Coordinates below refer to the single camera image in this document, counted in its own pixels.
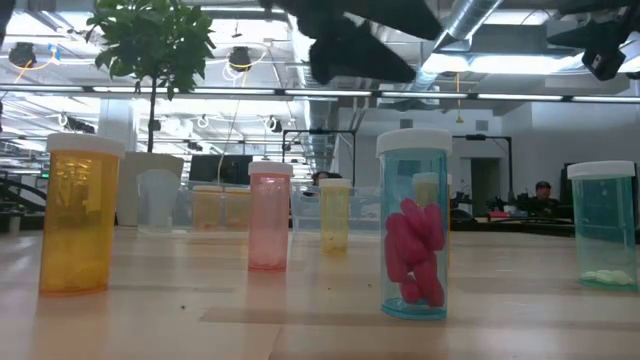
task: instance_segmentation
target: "desk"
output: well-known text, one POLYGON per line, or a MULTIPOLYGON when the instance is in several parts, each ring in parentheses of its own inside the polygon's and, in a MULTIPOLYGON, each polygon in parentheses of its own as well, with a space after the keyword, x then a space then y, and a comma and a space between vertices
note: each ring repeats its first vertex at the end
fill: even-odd
POLYGON ((417 323, 379 311, 375 238, 247 274, 238 239, 116 236, 109 292, 40 300, 40 234, 0 238, 0 359, 640 358, 640 297, 580 287, 567 238, 452 234, 450 317, 417 323))

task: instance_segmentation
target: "table surface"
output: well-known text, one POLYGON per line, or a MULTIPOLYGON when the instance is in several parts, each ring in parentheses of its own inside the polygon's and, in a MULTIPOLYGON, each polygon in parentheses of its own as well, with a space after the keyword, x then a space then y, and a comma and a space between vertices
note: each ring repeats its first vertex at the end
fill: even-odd
POLYGON ((41 234, 0 238, 0 359, 640 359, 640 297, 585 290, 572 239, 453 233, 449 318, 379 311, 379 248, 292 243, 289 270, 247 273, 232 236, 119 229, 107 293, 38 298, 41 234))

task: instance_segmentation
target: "pink pill bottle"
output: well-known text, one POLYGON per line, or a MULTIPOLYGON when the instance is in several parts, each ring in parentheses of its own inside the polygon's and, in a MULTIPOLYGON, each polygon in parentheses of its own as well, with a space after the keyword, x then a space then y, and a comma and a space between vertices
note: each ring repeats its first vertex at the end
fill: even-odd
POLYGON ((381 165, 381 310, 408 320, 447 316, 451 133, 401 129, 378 137, 381 165), (415 186, 428 173, 429 196, 415 186))
POLYGON ((270 161, 252 162, 249 164, 249 175, 249 270, 285 271, 293 166, 270 161))

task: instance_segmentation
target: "ceiling duct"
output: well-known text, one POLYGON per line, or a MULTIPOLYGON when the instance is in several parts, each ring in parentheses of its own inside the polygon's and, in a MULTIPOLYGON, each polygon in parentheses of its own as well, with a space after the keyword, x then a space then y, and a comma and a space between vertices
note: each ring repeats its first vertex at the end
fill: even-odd
MULTIPOLYGON (((434 49, 442 49, 456 42, 468 40, 501 3, 502 0, 456 0, 447 20, 447 26, 436 40, 434 49)), ((409 91, 425 92, 429 90, 440 75, 430 70, 427 61, 425 61, 409 91)), ((423 109, 425 103, 420 100, 404 100, 393 104, 391 108, 399 111, 423 109)))

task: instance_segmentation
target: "ceiling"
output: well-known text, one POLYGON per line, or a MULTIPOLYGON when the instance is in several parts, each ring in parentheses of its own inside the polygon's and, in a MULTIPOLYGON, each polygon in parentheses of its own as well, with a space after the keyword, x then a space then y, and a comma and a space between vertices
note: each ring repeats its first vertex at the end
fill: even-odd
MULTIPOLYGON (((451 0, 429 0, 427 2, 440 17, 448 14, 452 3, 451 0)), ((110 79, 104 69, 95 68, 93 59, 100 51, 99 42, 90 41, 87 43, 82 36, 83 32, 88 30, 85 22, 90 16, 90 9, 75 8, 76 5, 71 6, 67 3, 70 2, 59 0, 59 4, 62 5, 56 12, 26 11, 20 7, 17 9, 9 23, 5 44, 0 52, 0 84, 17 82, 19 84, 94 87, 133 85, 135 81, 132 78, 110 79), (40 68, 39 70, 23 73, 8 60, 10 49, 17 42, 25 41, 35 44, 36 67, 40 68), (59 61, 55 57, 52 58, 52 46, 60 52, 59 61)), ((246 87, 256 88, 300 88, 313 85, 308 79, 308 68, 301 61, 301 51, 297 49, 301 46, 301 42, 292 40, 299 34, 294 32, 295 29, 292 29, 288 22, 233 19, 233 17, 242 17, 242 15, 238 15, 237 11, 234 12, 234 8, 228 6, 230 2, 225 0, 208 0, 198 3, 204 3, 207 11, 210 11, 214 18, 212 28, 215 29, 215 33, 212 33, 211 37, 218 47, 214 53, 216 58, 207 63, 205 79, 197 79, 200 86, 240 87, 244 84, 246 87), (228 71, 227 55, 236 46, 247 46, 250 49, 252 60, 255 61, 251 70, 246 73, 246 78, 243 74, 228 71)), ((549 6, 548 3, 547 1, 533 0, 505 0, 474 36, 473 46, 476 48, 472 49, 469 59, 486 57, 486 54, 482 55, 485 52, 484 49, 488 49, 487 51, 491 51, 491 54, 494 55, 504 55, 506 50, 517 53, 517 48, 520 46, 518 42, 522 41, 519 41, 517 37, 506 38, 500 35, 504 31, 499 26, 511 25, 511 28, 523 29, 523 34, 533 30, 551 28, 552 26, 549 25, 551 20, 548 19, 547 13, 553 13, 553 6, 549 6)), ((255 7, 256 4, 252 1, 235 1, 233 6, 236 8, 255 7)), ((567 26, 576 26, 573 18, 565 18, 562 22, 568 24, 567 26)), ((554 26, 557 26, 558 22, 554 21, 553 23, 554 26)), ((376 34, 393 51, 416 68, 422 65, 430 54, 430 47, 433 47, 433 44, 429 42, 422 42, 420 39, 391 29, 377 28, 376 34)), ((576 52, 573 50, 552 50, 555 51, 556 57, 562 55, 567 61, 577 61, 574 58, 576 52)), ((522 65, 523 61, 521 59, 516 59, 516 61, 518 62, 511 65, 503 65, 502 70, 478 68, 497 72, 493 74, 487 73, 488 71, 468 71, 474 69, 465 69, 466 71, 459 73, 459 76, 443 73, 437 77, 435 85, 439 86, 441 91, 538 94, 617 94, 629 87, 629 81, 625 76, 619 76, 608 83, 599 83, 590 74, 580 69, 578 65, 575 69, 571 69, 570 75, 518 74, 522 70, 516 69, 516 67, 522 65)), ((365 79, 353 78, 336 79, 331 87, 341 89, 379 87, 387 90, 406 88, 404 85, 379 84, 365 79)), ((73 116, 95 127, 97 127, 100 118, 102 100, 91 95, 65 97, 12 92, 0 94, 0 96, 3 95, 3 137, 19 135, 27 138, 27 145, 24 140, 22 142, 17 140, 3 142, 5 155, 11 155, 18 159, 11 161, 10 164, 14 167, 32 166, 32 164, 25 165, 19 160, 30 154, 46 159, 46 154, 38 151, 43 149, 44 142, 37 137, 63 131, 63 126, 60 125, 61 114, 73 116)), ((131 94, 129 98, 140 119, 138 140, 140 141, 139 148, 142 150, 146 148, 144 139, 147 137, 146 128, 150 103, 145 96, 138 97, 131 94)), ((389 111, 392 110, 380 110, 378 109, 379 104, 368 104, 368 107, 364 108, 363 101, 328 100, 329 103, 335 103, 341 109, 340 115, 336 115, 337 120, 333 123, 333 128, 349 129, 351 126, 356 126, 357 122, 353 121, 356 109, 358 113, 367 114, 362 117, 363 122, 371 119, 370 123, 361 125, 364 126, 366 135, 378 135, 390 128, 390 125, 383 120, 385 114, 391 114, 389 111)), ((281 152, 281 145, 278 142, 282 140, 282 134, 271 132, 265 126, 265 120, 273 117, 281 121, 284 129, 306 130, 310 125, 308 114, 305 114, 307 104, 308 99, 295 98, 278 99, 277 101, 201 98, 174 99, 172 102, 161 98, 157 102, 156 118, 162 122, 163 126, 162 130, 156 133, 156 138, 160 140, 157 141, 154 150, 185 155, 185 158, 188 159, 192 151, 187 149, 182 139, 189 138, 196 142, 200 141, 202 144, 208 144, 205 146, 205 152, 244 152, 256 156, 263 156, 266 153, 268 156, 275 157, 281 152), (236 121, 235 125, 231 127, 234 115, 236 121), (231 139, 232 143, 225 146, 224 142, 227 138, 231 139), (246 145, 238 144, 238 140, 244 140, 246 145)), ((431 109, 439 114, 447 114, 459 107, 466 110, 478 109, 485 110, 488 117, 493 117, 501 116, 518 105, 517 102, 466 101, 458 103, 455 100, 441 100, 431 109)), ((420 118, 423 117, 421 114, 422 112, 414 111, 411 116, 420 118)), ((309 149, 312 147, 310 144, 315 144, 313 151, 317 151, 318 147, 317 143, 306 141, 305 138, 306 136, 299 138, 301 144, 294 144, 288 154, 291 158, 300 160, 298 172, 301 178, 305 178, 313 167, 313 164, 302 165, 312 151, 309 149)), ((327 138, 326 144, 322 146, 326 147, 324 150, 327 154, 332 153, 331 139, 327 138)))

